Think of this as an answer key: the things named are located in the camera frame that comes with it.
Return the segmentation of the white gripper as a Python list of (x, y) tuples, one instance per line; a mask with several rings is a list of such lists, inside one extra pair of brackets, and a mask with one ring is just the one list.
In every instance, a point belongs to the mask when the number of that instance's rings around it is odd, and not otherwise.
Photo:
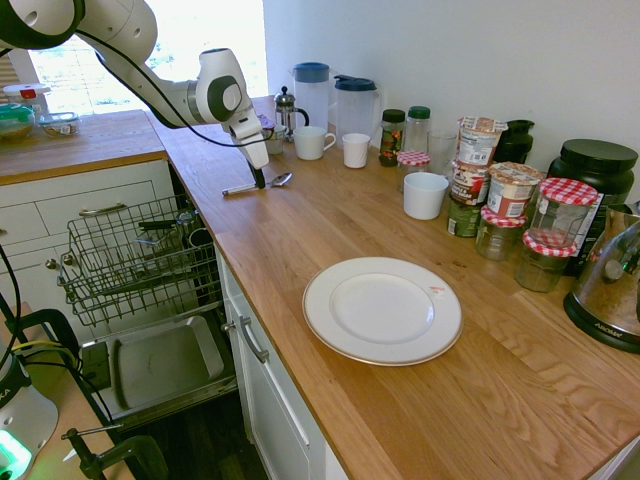
[(235, 114), (228, 122), (232, 141), (238, 147), (252, 168), (257, 189), (264, 189), (266, 181), (261, 170), (269, 163), (269, 155), (264, 144), (262, 124), (256, 114)]

